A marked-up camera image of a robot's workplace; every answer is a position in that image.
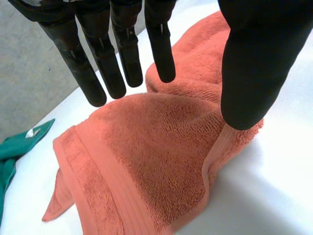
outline orange towel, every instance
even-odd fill
[[[229,27],[217,12],[174,45],[176,79],[112,102],[54,141],[55,191],[43,217],[73,203],[84,234],[170,234],[208,202],[218,170],[257,134],[225,124],[221,64]]]

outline white surface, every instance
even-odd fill
[[[216,1],[179,1],[169,24],[172,42],[217,10]],[[139,35],[139,52],[146,71],[153,62],[146,31]],[[313,33],[266,115],[262,132],[220,171],[208,207],[178,234],[313,234],[312,65]],[[128,90],[141,92],[144,85]],[[41,218],[58,169],[52,140],[94,110],[77,89],[39,123],[56,118],[48,134],[17,162],[5,196],[1,235],[82,234],[75,206],[52,222],[43,223]]]

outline gray floor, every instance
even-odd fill
[[[53,42],[8,1],[0,1],[0,143],[39,122],[78,85]],[[144,29],[141,11],[136,33]],[[82,30],[79,35],[95,71]],[[116,48],[112,34],[110,38]]]

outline terry cloth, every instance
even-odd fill
[[[26,138],[26,133],[9,137],[0,144],[0,227],[2,221],[4,195],[13,176],[16,173],[15,163],[25,153],[29,152],[38,141],[49,131],[54,120],[33,129],[34,136]]]
[[[54,140],[60,165],[43,221],[73,203],[84,234],[171,234],[201,213],[216,175],[257,134],[223,120],[221,65],[229,27],[217,12],[174,45],[176,79],[153,64],[147,94],[127,96]]]

